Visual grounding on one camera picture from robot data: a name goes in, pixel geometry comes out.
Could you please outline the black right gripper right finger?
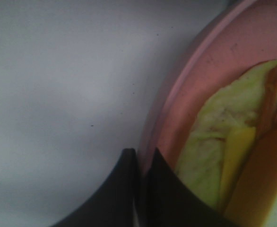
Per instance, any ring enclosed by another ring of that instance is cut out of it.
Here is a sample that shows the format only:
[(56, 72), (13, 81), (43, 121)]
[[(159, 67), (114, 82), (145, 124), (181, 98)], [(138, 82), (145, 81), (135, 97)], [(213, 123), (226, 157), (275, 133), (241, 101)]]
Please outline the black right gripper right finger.
[(147, 227), (235, 227), (197, 198), (171, 170), (158, 149), (147, 174)]

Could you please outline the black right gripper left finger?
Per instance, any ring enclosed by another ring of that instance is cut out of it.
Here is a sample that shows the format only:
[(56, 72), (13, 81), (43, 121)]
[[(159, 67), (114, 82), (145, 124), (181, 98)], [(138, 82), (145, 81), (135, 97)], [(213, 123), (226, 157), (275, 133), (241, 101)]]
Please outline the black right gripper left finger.
[(133, 227), (134, 204), (139, 190), (136, 151), (123, 149), (103, 184), (81, 206), (55, 227)]

